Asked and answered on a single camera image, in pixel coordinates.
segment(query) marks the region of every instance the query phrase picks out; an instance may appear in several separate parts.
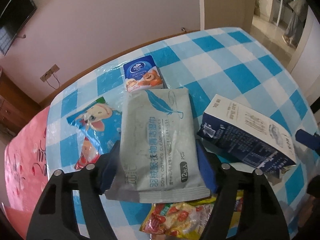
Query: cartoon bear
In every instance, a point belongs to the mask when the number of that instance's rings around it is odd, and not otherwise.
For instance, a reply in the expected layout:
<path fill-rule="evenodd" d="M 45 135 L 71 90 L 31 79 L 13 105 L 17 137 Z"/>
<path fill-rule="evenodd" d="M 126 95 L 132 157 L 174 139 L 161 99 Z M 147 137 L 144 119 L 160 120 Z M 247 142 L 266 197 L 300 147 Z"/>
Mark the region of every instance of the cartoon bear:
<path fill-rule="evenodd" d="M 107 104 L 97 103 L 93 107 L 89 108 L 83 114 L 79 115 L 77 119 L 81 119 L 81 123 L 85 125 L 85 129 L 88 130 L 89 126 L 95 131 L 104 131 L 104 123 L 102 119 L 111 117 L 112 109 Z"/>
<path fill-rule="evenodd" d="M 133 87 L 135 84 L 138 83 L 138 81 L 136 81 L 134 78 L 130 78 L 127 80 L 127 89 L 129 89 L 130 87 Z"/>
<path fill-rule="evenodd" d="M 153 69 L 152 72 L 147 72 L 143 76 L 143 81 L 138 83 L 139 86 L 157 86 L 162 84 L 162 79 L 158 73 Z"/>

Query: table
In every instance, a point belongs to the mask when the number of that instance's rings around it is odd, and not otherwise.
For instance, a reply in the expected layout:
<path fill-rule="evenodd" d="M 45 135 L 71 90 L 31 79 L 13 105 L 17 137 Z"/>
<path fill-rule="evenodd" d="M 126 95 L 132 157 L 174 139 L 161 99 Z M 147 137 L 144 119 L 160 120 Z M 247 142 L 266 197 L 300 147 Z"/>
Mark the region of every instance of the table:
<path fill-rule="evenodd" d="M 63 90 L 51 103 L 47 126 L 47 162 L 56 169 L 74 171 L 84 136 L 66 117 L 103 96 L 121 111 L 124 91 L 122 65 L 152 55 L 168 88 L 189 89 L 195 131 L 202 113 L 216 93 L 272 118 L 291 135 L 302 128 L 313 134 L 316 121 L 301 90 L 281 63 L 240 28 L 217 28 L 184 34 L 137 49 L 90 72 Z M 308 181 L 319 168 L 318 155 L 296 142 L 297 165 L 273 190 L 284 211 L 289 233 L 297 230 L 297 214 L 306 201 Z M 245 164 L 235 164 L 248 168 Z M 139 232 L 150 205 L 106 200 L 101 197 L 118 239 L 148 239 Z M 79 228 L 87 235 L 78 193 L 74 193 Z"/>

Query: white and blue box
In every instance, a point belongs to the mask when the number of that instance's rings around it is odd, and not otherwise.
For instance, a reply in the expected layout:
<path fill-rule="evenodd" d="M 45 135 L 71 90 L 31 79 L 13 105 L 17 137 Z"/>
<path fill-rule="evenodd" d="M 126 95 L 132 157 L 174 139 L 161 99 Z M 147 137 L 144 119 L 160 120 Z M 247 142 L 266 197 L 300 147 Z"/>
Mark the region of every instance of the white and blue box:
<path fill-rule="evenodd" d="M 289 132 L 269 117 L 220 95 L 205 109 L 198 135 L 242 162 L 276 173 L 296 164 Z"/>

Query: tiled floor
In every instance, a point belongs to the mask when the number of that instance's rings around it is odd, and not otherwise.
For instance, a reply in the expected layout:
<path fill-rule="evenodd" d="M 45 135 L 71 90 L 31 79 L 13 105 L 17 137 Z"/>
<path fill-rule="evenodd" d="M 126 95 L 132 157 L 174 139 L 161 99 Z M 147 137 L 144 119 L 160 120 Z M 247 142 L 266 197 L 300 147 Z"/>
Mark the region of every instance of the tiled floor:
<path fill-rule="evenodd" d="M 286 68 L 295 49 L 284 43 L 282 35 L 284 27 L 277 27 L 263 18 L 253 16 L 250 35 L 265 46 Z"/>

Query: snack bag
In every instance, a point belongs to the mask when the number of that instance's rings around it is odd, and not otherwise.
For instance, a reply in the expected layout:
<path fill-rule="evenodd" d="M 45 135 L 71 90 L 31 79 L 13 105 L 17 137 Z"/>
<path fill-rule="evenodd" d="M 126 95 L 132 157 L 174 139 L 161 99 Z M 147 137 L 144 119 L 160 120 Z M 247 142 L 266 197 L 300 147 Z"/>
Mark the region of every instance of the snack bag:
<path fill-rule="evenodd" d="M 121 113 L 112 109 L 103 97 L 67 117 L 67 122 L 78 127 L 99 154 L 109 153 L 120 140 Z"/>
<path fill-rule="evenodd" d="M 121 131 L 121 167 L 108 199 L 169 203 L 210 195 L 199 172 L 188 89 L 126 93 Z"/>
<path fill-rule="evenodd" d="M 81 149 L 81 156 L 75 165 L 75 170 L 80 170 L 89 163 L 96 163 L 99 157 L 99 152 L 93 147 L 89 139 L 85 137 Z"/>
<path fill-rule="evenodd" d="M 199 240 L 210 218 L 216 196 L 181 203 L 153 204 L 140 231 L 155 235 Z M 238 190 L 230 228 L 239 223 L 243 190 Z"/>
<path fill-rule="evenodd" d="M 163 82 L 151 55 L 123 65 L 125 87 L 128 92 L 163 88 Z"/>

